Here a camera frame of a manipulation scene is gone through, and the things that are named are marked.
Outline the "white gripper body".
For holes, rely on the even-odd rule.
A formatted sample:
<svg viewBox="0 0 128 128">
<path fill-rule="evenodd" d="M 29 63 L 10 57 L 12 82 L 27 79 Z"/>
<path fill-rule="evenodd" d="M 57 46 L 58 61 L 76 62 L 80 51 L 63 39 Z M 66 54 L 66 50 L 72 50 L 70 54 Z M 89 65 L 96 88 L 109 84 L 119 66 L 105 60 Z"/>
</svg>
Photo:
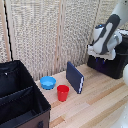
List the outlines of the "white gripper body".
<svg viewBox="0 0 128 128">
<path fill-rule="evenodd" d="M 88 50 L 87 50 L 87 53 L 89 55 L 92 55 L 93 57 L 97 58 L 102 58 L 102 59 L 105 59 L 105 60 L 113 60 L 115 57 L 116 57 L 116 52 L 115 50 L 112 50 L 111 52 L 107 52 L 103 55 L 100 55 L 98 53 L 96 53 L 94 50 L 93 50 L 93 47 L 91 45 L 88 46 Z"/>
</svg>

